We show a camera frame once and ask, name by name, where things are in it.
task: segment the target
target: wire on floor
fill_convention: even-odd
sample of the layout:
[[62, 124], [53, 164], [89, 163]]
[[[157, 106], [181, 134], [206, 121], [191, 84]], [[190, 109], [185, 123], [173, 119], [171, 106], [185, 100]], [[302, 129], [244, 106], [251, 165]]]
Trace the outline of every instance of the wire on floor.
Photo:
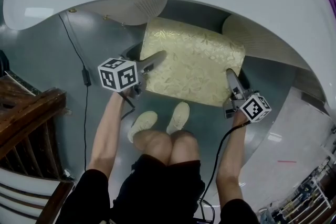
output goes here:
[[220, 144], [219, 144], [219, 147], [218, 147], [218, 150], [217, 150], [216, 159], [215, 159], [215, 165], [214, 165], [214, 169], [213, 169], [212, 174], [211, 174], [210, 181], [209, 181], [208, 185], [206, 186], [205, 191], [203, 192], [202, 197], [199, 199], [199, 203], [200, 203], [200, 207], [201, 207], [201, 212], [202, 212], [202, 217], [203, 217], [204, 220], [205, 220], [205, 216], [204, 216], [204, 210], [203, 210], [202, 202], [204, 201], [204, 197], [205, 197], [205, 195], [206, 195], [206, 193], [207, 193], [207, 191], [208, 191], [208, 189], [209, 189], [209, 187], [210, 187], [210, 184], [211, 184], [212, 180], [214, 179], [214, 175], [215, 175], [216, 168], [217, 168], [217, 163], [218, 163], [218, 158], [219, 158], [219, 154], [220, 154], [220, 152], [221, 152], [221, 148], [222, 148], [223, 142], [224, 142], [225, 138], [226, 138], [230, 133], [232, 133], [233, 131], [235, 131], [235, 130], [237, 130], [237, 129], [239, 129], [239, 128], [245, 127], [245, 126], [247, 126], [247, 125], [250, 124], [250, 123], [251, 123], [251, 121], [247, 121], [247, 122], [245, 122], [245, 123], [243, 123], [243, 124], [241, 124], [241, 125], [238, 125], [238, 126], [235, 126], [235, 127], [231, 128], [231, 129], [230, 129], [230, 130], [223, 136], [223, 138], [222, 138], [222, 140], [221, 140], [221, 142], [220, 142]]
[[83, 62], [83, 59], [81, 58], [81, 56], [79, 55], [76, 47], [75, 47], [75, 44], [73, 44], [74, 42], [72, 42], [72, 39], [70, 38], [70, 35], [69, 35], [69, 32], [68, 32], [68, 29], [61, 17], [60, 14], [58, 14], [59, 18], [61, 19], [62, 23], [63, 23], [63, 26], [64, 26], [64, 29], [65, 31], [67, 32], [67, 35], [68, 35], [68, 38], [75, 50], [75, 53], [77, 54], [79, 60], [81, 61], [82, 65], [83, 65], [83, 69], [82, 69], [82, 76], [83, 76], [83, 82], [84, 82], [84, 85], [86, 86], [86, 99], [85, 99], [85, 112], [84, 112], [84, 170], [86, 171], [86, 164], [87, 164], [87, 161], [86, 161], [86, 149], [87, 149], [87, 145], [86, 145], [86, 119], [87, 119], [87, 110], [88, 110], [88, 95], [89, 95], [89, 86], [91, 86], [91, 80], [90, 80], [90, 74], [89, 74], [89, 71], [86, 69], [85, 67], [85, 64]]

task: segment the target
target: hand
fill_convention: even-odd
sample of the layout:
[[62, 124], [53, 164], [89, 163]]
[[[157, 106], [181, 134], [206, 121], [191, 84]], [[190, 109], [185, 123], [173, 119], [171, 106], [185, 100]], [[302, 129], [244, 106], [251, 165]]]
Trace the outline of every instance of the hand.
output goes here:
[[234, 115], [233, 125], [234, 126], [241, 125], [247, 121], [248, 121], [248, 118], [245, 116], [245, 114], [240, 109], [238, 109]]

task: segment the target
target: tile floor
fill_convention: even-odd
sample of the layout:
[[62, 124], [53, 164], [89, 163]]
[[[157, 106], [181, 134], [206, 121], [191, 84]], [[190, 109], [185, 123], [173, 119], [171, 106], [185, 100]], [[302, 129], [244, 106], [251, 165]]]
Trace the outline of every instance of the tile floor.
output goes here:
[[[195, 23], [195, 25], [207, 28], [204, 25], [205, 16], [214, 15], [211, 8], [211, 12], [196, 13], [192, 10], [184, 18], [179, 18], [182, 13], [175, 14], [174, 17], [172, 13], [176, 12], [176, 5], [178, 3], [174, 2], [170, 6], [173, 10], [165, 11], [170, 19], [175, 18], [191, 24], [198, 21], [202, 24]], [[35, 27], [14, 31], [4, 24], [1, 12], [0, 49], [7, 54], [11, 69], [39, 90], [59, 87], [67, 91], [67, 106], [72, 110], [72, 116], [63, 116], [57, 120], [57, 141], [64, 168], [70, 170], [78, 179], [83, 171], [82, 130], [86, 90], [82, 84], [80, 62], [71, 47], [64, 27], [59, 18], [54, 16]], [[216, 14], [218, 16], [216, 26], [208, 24], [212, 30], [220, 29], [219, 25], [227, 16], [226, 13]], [[67, 20], [66, 25], [73, 30], [70, 31], [70, 35], [92, 74], [87, 122], [89, 159], [96, 128], [111, 94], [101, 87], [97, 66], [107, 57], [117, 56], [126, 46], [140, 42], [143, 38], [144, 26], [122, 26], [111, 20], [105, 21], [99, 15], [85, 12], [70, 14], [69, 17], [71, 25]], [[297, 182], [300, 182], [319, 164], [324, 155], [317, 149], [317, 144], [327, 135], [323, 130], [326, 131], [331, 123], [325, 116], [300, 102], [299, 98], [293, 97], [292, 93], [287, 97], [295, 76], [295, 68], [277, 62], [246, 57], [243, 69], [252, 87], [260, 90], [273, 108], [272, 113], [262, 122], [250, 125], [246, 138], [247, 164], [243, 168], [241, 183], [246, 200], [253, 209], [257, 210], [272, 200], [285, 197]], [[286, 97], [286, 104], [276, 120]], [[154, 110], [159, 115], [155, 127], [164, 130], [178, 102], [179, 100], [176, 99], [145, 93], [136, 103], [138, 109], [123, 121], [120, 147], [110, 178], [111, 200], [118, 194], [122, 182], [131, 171], [131, 164], [139, 156], [126, 136], [131, 124], [142, 112]], [[232, 122], [224, 120], [221, 108], [195, 103], [191, 103], [190, 106], [192, 114], [186, 128], [194, 132], [200, 144], [201, 174], [203, 180], [207, 182], [218, 143]], [[291, 118], [291, 114], [300, 120]], [[300, 122], [306, 121], [309, 122], [308, 127], [307, 125], [302, 127]], [[285, 157], [297, 163], [277, 163], [277, 160]], [[209, 189], [206, 199], [213, 205], [218, 205], [214, 185]], [[205, 209], [210, 218], [210, 209]]]

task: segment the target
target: knee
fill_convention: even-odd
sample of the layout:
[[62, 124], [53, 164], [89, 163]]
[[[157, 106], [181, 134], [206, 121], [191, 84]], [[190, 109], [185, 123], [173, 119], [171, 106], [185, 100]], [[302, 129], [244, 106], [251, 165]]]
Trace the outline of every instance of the knee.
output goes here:
[[151, 141], [151, 144], [154, 144], [157, 147], [162, 147], [167, 150], [171, 150], [172, 148], [172, 140], [170, 136], [166, 133], [155, 131]]
[[179, 143], [188, 147], [198, 148], [197, 139], [188, 131], [176, 131], [172, 134], [172, 140], [174, 144]]

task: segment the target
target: leg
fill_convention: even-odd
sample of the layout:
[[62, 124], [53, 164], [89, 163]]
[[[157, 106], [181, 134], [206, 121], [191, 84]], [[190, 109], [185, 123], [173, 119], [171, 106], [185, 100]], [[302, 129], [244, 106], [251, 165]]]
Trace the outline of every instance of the leg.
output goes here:
[[111, 219], [115, 223], [155, 223], [165, 214], [166, 166], [169, 163], [172, 142], [163, 132], [144, 130], [133, 137], [142, 155], [132, 165], [131, 175], [124, 181], [113, 201]]
[[169, 165], [199, 160], [198, 143], [192, 133], [180, 130], [171, 137], [173, 149]]
[[174, 132], [171, 137], [173, 149], [167, 167], [167, 204], [174, 205], [170, 211], [172, 223], [173, 219], [189, 223], [198, 208], [197, 201], [205, 189], [199, 174], [201, 163], [198, 144], [196, 138], [187, 131]]
[[172, 141], [166, 133], [155, 130], [140, 131], [134, 135], [133, 142], [142, 154], [150, 155], [168, 165], [172, 152]]

